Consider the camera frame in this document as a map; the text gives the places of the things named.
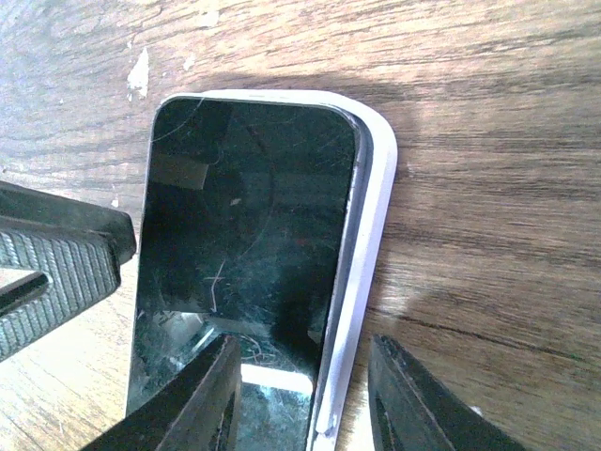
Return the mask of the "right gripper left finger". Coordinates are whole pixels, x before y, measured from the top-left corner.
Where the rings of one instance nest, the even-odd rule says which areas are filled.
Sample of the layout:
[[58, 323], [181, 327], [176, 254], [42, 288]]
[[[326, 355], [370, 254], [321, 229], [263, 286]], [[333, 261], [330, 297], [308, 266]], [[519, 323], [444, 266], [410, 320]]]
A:
[[240, 415], [239, 341], [222, 334], [145, 405], [86, 450], [233, 450]]

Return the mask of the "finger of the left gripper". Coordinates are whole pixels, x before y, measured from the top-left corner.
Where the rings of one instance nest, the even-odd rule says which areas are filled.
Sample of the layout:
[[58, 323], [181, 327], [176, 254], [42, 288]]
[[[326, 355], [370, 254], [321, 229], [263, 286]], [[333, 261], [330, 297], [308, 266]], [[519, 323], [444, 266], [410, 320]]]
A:
[[1, 182], [1, 215], [108, 235], [120, 264], [135, 254], [137, 244], [131, 217], [122, 211]]
[[96, 232], [1, 224], [1, 267], [27, 275], [1, 288], [1, 359], [112, 295], [121, 277], [110, 241]]

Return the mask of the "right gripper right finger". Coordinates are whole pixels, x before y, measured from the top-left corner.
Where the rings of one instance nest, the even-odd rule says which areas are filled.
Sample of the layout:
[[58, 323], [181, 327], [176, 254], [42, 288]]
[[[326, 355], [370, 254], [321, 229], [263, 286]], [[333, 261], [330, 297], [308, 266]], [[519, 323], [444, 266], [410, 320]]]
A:
[[376, 450], [523, 450], [465, 404], [396, 340], [370, 344], [368, 396]]

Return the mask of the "lavender phone case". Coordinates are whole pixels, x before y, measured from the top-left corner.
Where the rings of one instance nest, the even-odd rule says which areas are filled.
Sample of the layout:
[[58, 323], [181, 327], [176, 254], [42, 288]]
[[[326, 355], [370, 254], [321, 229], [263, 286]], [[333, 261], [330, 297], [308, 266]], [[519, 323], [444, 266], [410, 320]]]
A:
[[373, 160], [362, 183], [364, 190], [359, 198], [359, 217], [355, 220], [346, 219], [345, 227], [356, 229], [348, 234], [351, 244], [348, 278], [343, 283], [339, 312], [330, 313], [334, 322], [326, 328], [325, 354], [316, 384], [316, 400], [306, 444], [308, 450], [332, 450], [338, 437], [392, 192], [398, 155], [393, 130], [387, 120], [369, 106], [324, 90], [215, 89], [171, 95], [162, 104], [166, 105], [175, 99], [321, 107], [341, 113], [363, 126], [362, 135], [371, 145], [367, 154]]

